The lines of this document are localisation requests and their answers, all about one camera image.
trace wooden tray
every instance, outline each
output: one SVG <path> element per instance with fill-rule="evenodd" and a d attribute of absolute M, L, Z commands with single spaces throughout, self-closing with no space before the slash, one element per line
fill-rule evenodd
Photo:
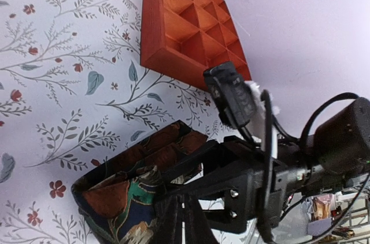
<path fill-rule="evenodd" d="M 226 61 L 251 80 L 224 0 L 143 0 L 142 66 L 207 91 L 203 71 Z"/>

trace colorful fabric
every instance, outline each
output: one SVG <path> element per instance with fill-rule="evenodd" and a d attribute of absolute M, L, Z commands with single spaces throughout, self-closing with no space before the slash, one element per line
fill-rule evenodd
<path fill-rule="evenodd" d="M 149 243 L 157 222 L 153 200 L 165 193 L 161 172 L 207 138 L 177 121 L 77 180 L 72 193 L 96 238 L 104 244 Z M 199 168 L 176 182 L 198 172 Z"/>

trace wire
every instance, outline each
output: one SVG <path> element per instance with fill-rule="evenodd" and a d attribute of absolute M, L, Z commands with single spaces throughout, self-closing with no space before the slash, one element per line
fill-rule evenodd
<path fill-rule="evenodd" d="M 327 102 L 325 102 L 324 104 L 322 104 L 313 114 L 312 116 L 310 117 L 310 119 L 308 120 L 308 122 L 306 123 L 305 125 L 305 128 L 302 130 L 302 134 L 301 134 L 301 138 L 299 140 L 299 147 L 301 149 L 304 149 L 306 148 L 306 145 L 307 145 L 307 139 L 308 139 L 308 135 L 310 133 L 310 129 L 312 127 L 312 124 L 313 122 L 315 121 L 315 119 L 318 117 L 318 115 L 324 111 L 324 109 L 326 107 L 328 107 L 329 105 L 331 105 L 332 103 L 336 102 L 336 101 L 344 101 L 346 99 L 357 99 L 358 98 L 358 95 L 357 94 L 354 94 L 354 93 L 342 93 L 342 94 L 339 94 L 339 95 L 336 95 L 335 97 L 329 99 Z"/>
<path fill-rule="evenodd" d="M 291 136 L 288 132 L 286 132 L 286 130 L 280 125 L 275 115 L 273 115 L 272 118 L 273 118 L 273 124 L 276 127 L 277 131 L 281 135 L 283 135 L 285 139 L 287 139 L 289 142 L 298 143 L 298 138 Z"/>
<path fill-rule="evenodd" d="M 307 199 L 307 198 L 306 197 L 302 197 L 298 202 L 296 202 L 294 205 L 290 206 L 287 210 L 285 210 L 285 212 L 283 213 L 283 215 L 280 217 L 280 222 L 288 215 L 288 213 L 293 208 L 295 208 L 297 205 L 301 204 L 305 199 Z"/>
<path fill-rule="evenodd" d="M 318 241 L 322 240 L 323 238 L 327 237 L 328 235 L 331 235 L 332 230 L 334 228 L 336 228 L 338 225 L 340 225 L 341 222 L 343 222 L 343 220 L 345 219 L 345 217 L 349 213 L 349 211 L 352 210 L 352 207 L 353 207 L 354 203 L 358 200 L 358 198 L 361 195 L 362 191 L 364 191 L 364 189 L 365 189 L 366 185 L 368 184 L 369 180 L 370 180 L 370 173 L 368 174 L 368 176 L 366 178 L 366 181 L 364 182 L 364 185 L 361 186 L 361 189 L 359 190 L 359 192 L 357 193 L 357 195 L 353 198 L 351 204 L 343 212 L 343 214 L 340 216 L 340 218 L 338 218 L 338 219 L 336 219 L 334 221 L 333 225 L 329 229 L 327 229 L 326 231 L 324 231 L 318 237 L 315 237 L 315 239 L 311 239 L 311 240 L 300 242 L 300 243 L 296 243 L 296 244 L 315 244 Z M 278 243 L 276 243 L 275 241 L 270 241 L 268 244 L 278 244 Z"/>
<path fill-rule="evenodd" d="M 272 184 L 272 106 L 270 95 L 267 90 L 261 94 L 261 100 L 265 102 L 265 170 L 264 180 L 262 182 L 262 209 L 268 209 L 268 200 L 270 198 L 270 190 Z"/>
<path fill-rule="evenodd" d="M 249 132 L 249 130 L 246 127 L 241 127 L 239 130 L 239 133 L 243 136 L 243 138 L 248 141 L 253 146 L 256 145 L 255 141 L 253 140 L 252 134 Z"/>

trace leaf pattern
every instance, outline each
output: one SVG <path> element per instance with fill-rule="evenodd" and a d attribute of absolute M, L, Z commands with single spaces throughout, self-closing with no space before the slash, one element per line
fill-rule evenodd
<path fill-rule="evenodd" d="M 77 178 L 177 119 L 234 132 L 207 93 L 140 66 L 142 0 L 23 1 L 0 0 L 0 243 L 95 244 Z"/>
<path fill-rule="evenodd" d="M 3 183 L 12 175 L 16 161 L 14 160 L 14 157 L 4 153 L 1 158 L 1 163 L 2 169 L 0 171 L 0 183 Z"/>
<path fill-rule="evenodd" d="M 131 138 L 130 138 L 131 142 L 136 141 L 136 140 L 137 140 L 137 138 L 138 138 L 142 133 L 144 133 L 144 132 L 145 132 L 145 131 L 138 130 L 137 132 L 135 132 L 134 134 L 132 134 L 132 136 L 131 136 Z"/>
<path fill-rule="evenodd" d="M 87 95 L 95 93 L 97 88 L 103 83 L 104 77 L 98 74 L 96 71 L 92 71 L 88 74 L 87 80 Z"/>

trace bolt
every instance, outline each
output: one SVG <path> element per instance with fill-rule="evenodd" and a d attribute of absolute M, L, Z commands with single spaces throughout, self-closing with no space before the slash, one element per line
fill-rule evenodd
<path fill-rule="evenodd" d="M 235 190 L 232 189 L 232 190 L 230 190 L 230 196 L 232 198 L 236 198 L 236 197 L 239 196 L 239 193 L 237 191 L 235 191 Z"/>
<path fill-rule="evenodd" d="M 234 211 L 230 211 L 230 216 L 231 216 L 231 218 L 233 218 L 233 219 L 235 219 L 235 218 L 237 218 L 238 217 L 238 215 L 236 214 L 236 212 L 234 212 Z"/>

